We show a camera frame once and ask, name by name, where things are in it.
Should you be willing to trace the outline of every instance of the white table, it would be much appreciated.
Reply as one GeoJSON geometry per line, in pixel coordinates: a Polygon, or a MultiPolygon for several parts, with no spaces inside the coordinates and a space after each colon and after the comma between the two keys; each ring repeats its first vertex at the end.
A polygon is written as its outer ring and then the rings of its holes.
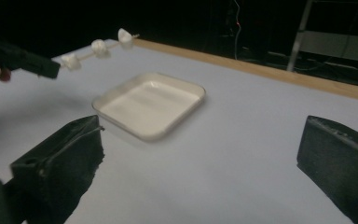
{"type": "Polygon", "coordinates": [[[198,83],[206,100],[157,142],[103,132],[105,158],[67,223],[351,223],[296,155],[307,115],[358,131],[358,99],[141,47],[114,48],[57,80],[17,71],[0,83],[0,179],[64,124],[95,114],[94,98],[144,72],[198,83]]]}

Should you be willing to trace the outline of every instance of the rectangular tray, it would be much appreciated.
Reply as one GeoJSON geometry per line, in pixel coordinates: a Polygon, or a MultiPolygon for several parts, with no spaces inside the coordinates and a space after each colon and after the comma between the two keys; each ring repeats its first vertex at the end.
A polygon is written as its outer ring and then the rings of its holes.
{"type": "Polygon", "coordinates": [[[146,73],[92,102],[97,113],[143,140],[162,137],[202,102],[201,86],[158,73],[146,73]]]}

